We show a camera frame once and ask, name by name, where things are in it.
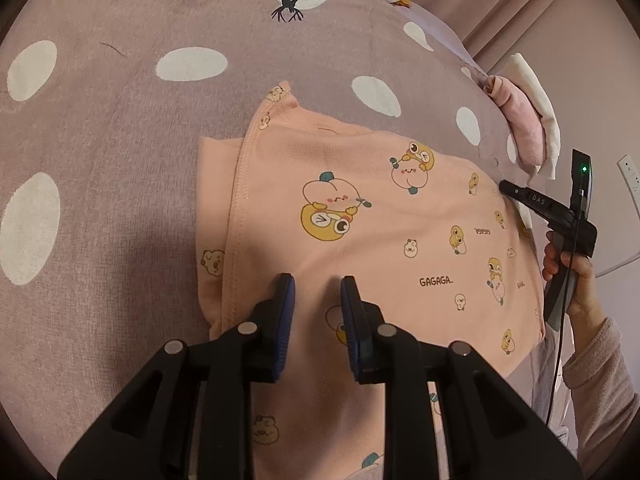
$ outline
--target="cartoon eye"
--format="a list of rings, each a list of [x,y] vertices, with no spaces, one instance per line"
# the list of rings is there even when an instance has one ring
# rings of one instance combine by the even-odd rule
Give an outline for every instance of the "cartoon eye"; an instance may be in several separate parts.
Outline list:
[[[348,230],[349,230],[349,222],[347,222],[343,218],[340,218],[340,220],[338,220],[334,224],[334,231],[339,235],[345,234],[345,232],[347,232]]]
[[[327,227],[331,223],[331,218],[324,211],[318,211],[311,215],[311,223],[317,227]]]

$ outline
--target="sleeve cuff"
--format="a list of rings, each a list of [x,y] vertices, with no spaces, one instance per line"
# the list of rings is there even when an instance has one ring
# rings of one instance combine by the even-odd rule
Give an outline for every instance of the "sleeve cuff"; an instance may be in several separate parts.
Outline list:
[[[579,388],[589,381],[611,358],[620,345],[620,330],[607,317],[596,337],[580,355],[572,355],[562,368],[564,384],[570,389]]]

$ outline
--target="wall socket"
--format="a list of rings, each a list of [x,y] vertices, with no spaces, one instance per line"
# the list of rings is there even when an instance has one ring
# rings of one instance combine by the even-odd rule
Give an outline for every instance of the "wall socket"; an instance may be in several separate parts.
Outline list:
[[[618,167],[640,215],[640,174],[636,169],[636,165],[629,155],[625,155],[618,161]]]

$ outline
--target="human hand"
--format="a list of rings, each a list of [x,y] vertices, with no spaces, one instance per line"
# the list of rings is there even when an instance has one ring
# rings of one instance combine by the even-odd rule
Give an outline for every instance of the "human hand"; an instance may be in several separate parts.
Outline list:
[[[546,239],[551,242],[553,233],[549,231]],[[545,257],[543,260],[542,277],[546,282],[550,282],[560,270],[560,262],[569,266],[571,253],[559,251],[549,243],[545,247]],[[596,273],[593,270],[591,261],[581,254],[574,254],[572,269],[578,274],[574,296],[567,309],[567,314],[571,319],[571,326],[574,329],[575,351],[580,353],[593,340],[599,332],[606,316],[602,311],[596,291]]]

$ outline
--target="peach cloth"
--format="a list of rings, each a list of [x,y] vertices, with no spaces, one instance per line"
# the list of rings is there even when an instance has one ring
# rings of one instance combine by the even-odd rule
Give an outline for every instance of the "peach cloth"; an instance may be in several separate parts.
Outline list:
[[[344,345],[345,275],[387,322],[438,345],[466,340],[511,373],[544,331],[518,219],[468,160],[305,110],[285,82],[244,139],[201,138],[196,257],[210,336],[270,297],[279,273],[296,279],[286,368],[254,385],[257,479],[342,480],[383,453],[383,387],[353,381]]]
[[[545,160],[545,131],[529,98],[507,78],[497,75],[489,76],[484,92],[507,119],[520,160],[529,166],[529,173],[537,173],[535,167]]]

